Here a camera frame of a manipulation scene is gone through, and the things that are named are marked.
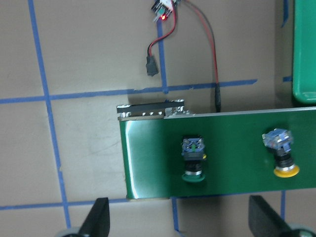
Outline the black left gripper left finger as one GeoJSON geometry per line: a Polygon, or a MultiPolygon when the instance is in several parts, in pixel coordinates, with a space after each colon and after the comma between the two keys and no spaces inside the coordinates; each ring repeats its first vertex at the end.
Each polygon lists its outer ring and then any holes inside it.
{"type": "Polygon", "coordinates": [[[107,237],[110,232],[110,210],[107,197],[98,198],[79,229],[80,237],[107,237]]]}

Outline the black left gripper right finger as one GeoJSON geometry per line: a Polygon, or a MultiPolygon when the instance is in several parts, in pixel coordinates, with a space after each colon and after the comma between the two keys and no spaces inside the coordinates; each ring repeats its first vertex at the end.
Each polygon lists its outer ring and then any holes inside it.
{"type": "Polygon", "coordinates": [[[292,229],[262,196],[251,195],[248,226],[254,237],[291,237],[292,229]]]}

